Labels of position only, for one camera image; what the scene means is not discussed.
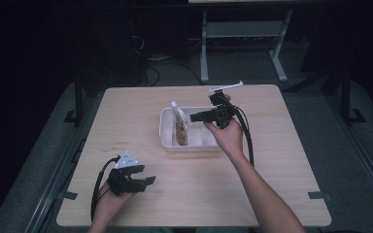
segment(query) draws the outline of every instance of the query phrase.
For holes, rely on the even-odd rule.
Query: finger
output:
[[[215,133],[218,130],[218,128],[212,122],[204,122],[204,125],[209,131],[211,131],[211,133]]]

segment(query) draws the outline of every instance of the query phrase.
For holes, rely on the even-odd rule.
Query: person's right hand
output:
[[[224,129],[216,127],[213,123],[204,122],[204,125],[213,133],[218,145],[230,159],[233,156],[242,156],[244,154],[242,127],[234,118]]]

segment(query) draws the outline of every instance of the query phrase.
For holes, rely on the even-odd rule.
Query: gray carpet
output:
[[[259,45],[227,55],[210,55],[208,58],[209,84],[272,83],[280,88],[290,87],[303,81],[310,74],[300,74],[299,69],[308,44],[285,43],[281,60],[288,75],[287,83],[280,83],[269,60],[268,45]],[[173,58],[166,63],[152,64],[159,71],[156,85],[198,85],[195,75],[199,75],[199,54],[192,54],[188,60]],[[150,79],[156,73],[148,70]],[[306,151],[320,189],[327,194],[327,206],[332,216],[329,226],[308,228],[308,232],[329,232],[334,230],[354,230],[373,232],[373,184],[363,167],[354,144],[348,137],[345,125],[333,111],[332,98],[319,91],[322,81],[308,86],[298,93],[284,93],[289,113]],[[67,188],[69,172],[74,163],[70,160],[79,155],[75,150],[88,133],[102,99],[85,98],[85,119],[79,127],[64,123],[68,111],[74,110],[74,86],[71,84],[60,97],[52,116],[31,151],[11,193],[0,210],[0,232],[23,232],[28,227],[39,203],[49,201],[51,207],[42,210],[39,224],[34,229],[41,232],[86,232],[86,228],[63,228],[56,224],[57,211],[61,199],[43,200],[48,180],[59,176],[53,192],[61,197]],[[367,119],[357,123],[353,130],[360,138],[373,159],[373,105],[365,90],[353,83],[352,108],[358,108]],[[65,167],[54,174],[62,157],[67,156]]]

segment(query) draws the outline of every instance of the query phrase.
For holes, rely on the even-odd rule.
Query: floor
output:
[[[278,81],[268,51],[273,43],[255,41],[250,47],[208,58],[208,84],[270,83],[281,90],[312,74],[300,73],[308,42],[286,42],[280,58],[288,82]],[[165,51],[155,58],[166,56]],[[199,52],[187,59],[166,58],[150,61],[149,83],[159,74],[156,86],[199,85]],[[351,230],[373,232],[373,180],[363,154],[373,162],[373,104],[365,89],[352,85],[351,108],[359,109],[365,123],[347,126],[339,117],[339,93],[324,96],[324,79],[298,92],[284,92],[289,113],[306,151],[319,187],[332,216],[325,227],[309,227],[308,232]],[[74,84],[60,96],[51,117],[30,152],[16,183],[0,210],[0,232],[86,232],[87,228],[64,228],[56,224],[62,195],[67,189],[90,125],[102,100],[102,91],[84,98],[84,118],[76,126],[64,122],[75,110]]]

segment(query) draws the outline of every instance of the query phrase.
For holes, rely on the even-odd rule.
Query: hand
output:
[[[214,134],[218,145],[230,159],[234,156],[241,156],[244,154],[242,127],[234,118],[224,129],[216,127],[213,123],[204,122],[204,125]]]
[[[109,189],[109,184],[105,182],[98,191],[99,200],[96,205],[89,232],[104,232],[120,209],[135,196],[135,194],[136,193],[122,193],[120,196],[116,196]]]

